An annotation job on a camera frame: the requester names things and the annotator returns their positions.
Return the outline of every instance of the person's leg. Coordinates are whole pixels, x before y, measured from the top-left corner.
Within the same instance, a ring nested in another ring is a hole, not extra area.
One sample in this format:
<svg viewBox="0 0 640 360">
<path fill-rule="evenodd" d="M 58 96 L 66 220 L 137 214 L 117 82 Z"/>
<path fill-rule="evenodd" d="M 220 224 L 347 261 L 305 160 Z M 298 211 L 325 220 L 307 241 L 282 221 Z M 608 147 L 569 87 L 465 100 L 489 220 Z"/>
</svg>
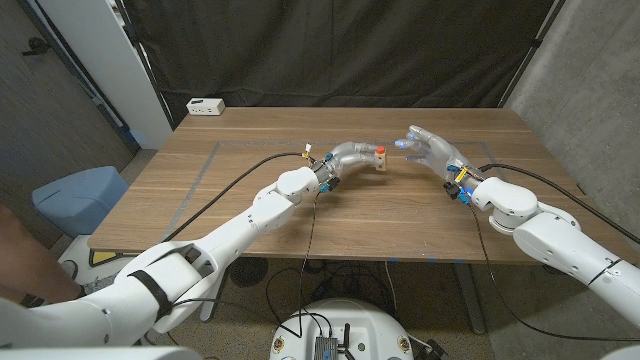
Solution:
<svg viewBox="0 0 640 360">
<path fill-rule="evenodd" d="M 7 300 L 11 300 L 15 303 L 19 303 L 25 297 L 26 293 L 24 291 L 17 291 L 13 289 L 8 289 L 2 285 L 0 285 L 0 297 L 5 298 Z"/>
<path fill-rule="evenodd" d="M 1 204 L 0 286 L 52 303 L 73 300 L 81 290 L 20 219 Z"/>
</svg>

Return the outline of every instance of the electrical outlet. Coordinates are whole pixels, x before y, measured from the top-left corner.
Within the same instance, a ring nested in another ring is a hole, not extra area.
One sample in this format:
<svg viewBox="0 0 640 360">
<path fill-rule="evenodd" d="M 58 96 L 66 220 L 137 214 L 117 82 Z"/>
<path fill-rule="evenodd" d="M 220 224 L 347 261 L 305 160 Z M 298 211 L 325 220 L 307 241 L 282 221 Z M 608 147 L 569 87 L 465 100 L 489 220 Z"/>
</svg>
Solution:
<svg viewBox="0 0 640 360">
<path fill-rule="evenodd" d="M 224 107 L 222 99 L 193 98 L 187 104 L 191 115 L 220 115 Z"/>
</svg>

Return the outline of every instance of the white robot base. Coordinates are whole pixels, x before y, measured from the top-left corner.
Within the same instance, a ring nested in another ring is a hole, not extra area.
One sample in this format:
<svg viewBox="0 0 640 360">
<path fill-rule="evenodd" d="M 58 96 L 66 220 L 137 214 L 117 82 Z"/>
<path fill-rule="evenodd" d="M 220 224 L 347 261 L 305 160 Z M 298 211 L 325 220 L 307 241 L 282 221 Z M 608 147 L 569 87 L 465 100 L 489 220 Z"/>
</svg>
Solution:
<svg viewBox="0 0 640 360">
<path fill-rule="evenodd" d="M 371 304 L 333 298 L 312 303 L 306 306 L 306 310 L 324 316 L 331 323 L 331 336 L 327 320 L 320 316 L 314 316 L 314 320 L 303 310 L 302 336 L 298 338 L 279 327 L 273 336 L 269 359 L 413 359 L 409 337 L 402 325 Z M 282 325 L 298 332 L 298 313 L 292 314 Z"/>
</svg>

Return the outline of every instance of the black strap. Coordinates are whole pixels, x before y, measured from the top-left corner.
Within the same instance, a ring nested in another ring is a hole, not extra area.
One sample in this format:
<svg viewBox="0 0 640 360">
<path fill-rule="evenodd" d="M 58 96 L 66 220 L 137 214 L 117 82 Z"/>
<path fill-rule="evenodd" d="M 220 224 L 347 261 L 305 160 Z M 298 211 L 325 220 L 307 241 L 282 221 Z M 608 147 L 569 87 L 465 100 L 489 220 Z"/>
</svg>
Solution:
<svg viewBox="0 0 640 360">
<path fill-rule="evenodd" d="M 147 274 L 143 270 L 138 270 L 132 272 L 131 274 L 129 274 L 129 276 L 133 276 L 134 278 L 138 279 L 142 283 L 142 285 L 144 285 L 149 290 L 151 295 L 153 295 L 153 297 L 158 302 L 158 305 L 160 305 L 160 309 L 158 309 L 158 316 L 156 316 L 156 321 L 160 320 L 160 318 L 164 315 L 171 313 L 172 304 L 169 301 L 169 298 L 167 298 L 167 293 L 162 290 L 160 285 L 158 285 L 158 283 L 153 280 L 153 278 L 149 274 Z"/>
<path fill-rule="evenodd" d="M 609 266 L 607 266 L 606 268 L 602 269 L 602 271 L 600 271 L 598 273 L 598 275 L 596 275 L 596 277 L 594 277 L 593 279 L 591 279 L 591 281 L 589 281 L 589 284 L 587 284 L 587 287 L 591 286 L 591 284 L 593 284 L 593 282 L 596 281 L 596 279 L 599 278 L 600 275 L 604 274 L 605 271 L 611 269 L 612 267 L 614 267 L 620 261 L 622 261 L 622 259 L 618 259 L 618 260 L 612 262 L 611 264 L 609 264 Z"/>
</svg>

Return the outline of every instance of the transparent robotic hand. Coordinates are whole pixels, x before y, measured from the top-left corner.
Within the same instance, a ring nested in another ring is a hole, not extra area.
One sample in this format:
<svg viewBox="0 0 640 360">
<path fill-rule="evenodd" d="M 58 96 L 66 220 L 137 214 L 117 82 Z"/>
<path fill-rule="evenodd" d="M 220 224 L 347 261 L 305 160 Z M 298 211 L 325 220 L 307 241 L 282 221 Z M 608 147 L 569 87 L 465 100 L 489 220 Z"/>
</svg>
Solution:
<svg viewBox="0 0 640 360">
<path fill-rule="evenodd" d="M 431 168 L 446 181 L 444 188 L 451 199 L 464 204 L 470 202 L 471 194 L 485 178 L 453 145 L 421 127 L 411 125 L 406 139 L 396 140 L 395 145 L 415 151 L 417 154 L 407 155 L 407 160 Z"/>
<path fill-rule="evenodd" d="M 344 170 L 356 164 L 376 165 L 379 162 L 375 156 L 376 149 L 377 145 L 366 143 L 342 143 L 327 154 L 325 163 L 329 171 L 339 177 Z"/>
<path fill-rule="evenodd" d="M 332 191 L 340 182 L 343 172 L 359 164 L 374 165 L 384 171 L 386 150 L 382 146 L 367 143 L 342 143 L 331 150 L 324 159 L 316 161 L 311 169 L 321 184 L 320 192 Z"/>
<path fill-rule="evenodd" d="M 406 139 L 396 140 L 395 145 L 400 149 L 412 149 L 417 154 L 407 155 L 407 160 L 430 167 L 438 176 L 453 181 L 454 173 L 447 170 L 449 165 L 457 168 L 473 167 L 458 149 L 440 136 L 411 125 Z"/>
</svg>

